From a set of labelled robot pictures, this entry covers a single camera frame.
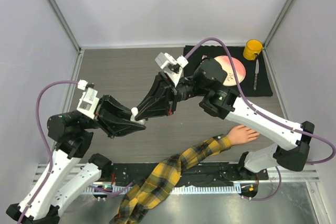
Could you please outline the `mannequin hand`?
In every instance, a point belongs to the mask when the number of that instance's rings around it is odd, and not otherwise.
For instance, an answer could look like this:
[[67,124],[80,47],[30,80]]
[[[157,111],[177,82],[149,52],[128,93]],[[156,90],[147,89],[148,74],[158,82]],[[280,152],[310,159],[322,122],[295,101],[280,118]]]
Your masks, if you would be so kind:
[[238,125],[232,128],[226,137],[230,141],[231,145],[240,145],[256,140],[259,135],[260,134],[253,129],[250,129],[244,125]]

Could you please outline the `clear nail polish bottle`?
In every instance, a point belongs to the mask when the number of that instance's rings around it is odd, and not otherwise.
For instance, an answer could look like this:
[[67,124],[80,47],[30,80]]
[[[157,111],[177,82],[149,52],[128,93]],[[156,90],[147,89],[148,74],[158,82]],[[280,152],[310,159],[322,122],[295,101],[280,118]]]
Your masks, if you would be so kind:
[[141,120],[136,120],[136,119],[132,119],[133,122],[137,123],[137,124],[141,124],[144,125],[146,122],[146,119],[141,119]]

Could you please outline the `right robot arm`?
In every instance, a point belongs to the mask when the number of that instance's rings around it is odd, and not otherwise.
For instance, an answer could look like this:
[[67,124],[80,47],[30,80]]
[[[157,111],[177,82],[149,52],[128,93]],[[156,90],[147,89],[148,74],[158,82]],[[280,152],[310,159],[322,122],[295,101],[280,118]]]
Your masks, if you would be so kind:
[[144,122],[172,115],[178,102],[202,96],[199,105],[210,116],[242,124],[273,141],[269,147],[241,155],[237,166],[239,177],[250,179],[255,173],[276,166],[295,172],[303,170],[314,130],[312,123],[287,121],[225,87],[227,74],[214,59],[205,59],[189,77],[181,76],[188,64],[183,56],[167,60],[166,54],[160,54],[155,61],[161,71],[142,102],[132,108],[132,120]]

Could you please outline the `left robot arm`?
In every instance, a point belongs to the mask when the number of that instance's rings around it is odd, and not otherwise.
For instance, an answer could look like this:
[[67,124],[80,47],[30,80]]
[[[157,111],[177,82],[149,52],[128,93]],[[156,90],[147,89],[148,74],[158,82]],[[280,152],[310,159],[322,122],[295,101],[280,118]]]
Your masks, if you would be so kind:
[[56,142],[51,158],[39,180],[20,202],[6,213],[18,223],[58,223],[66,208],[93,182],[107,181],[112,162],[93,154],[69,182],[65,179],[89,149],[93,129],[103,130],[109,138],[145,130],[138,108],[129,109],[110,95],[97,98],[84,92],[76,110],[48,119],[48,137]]

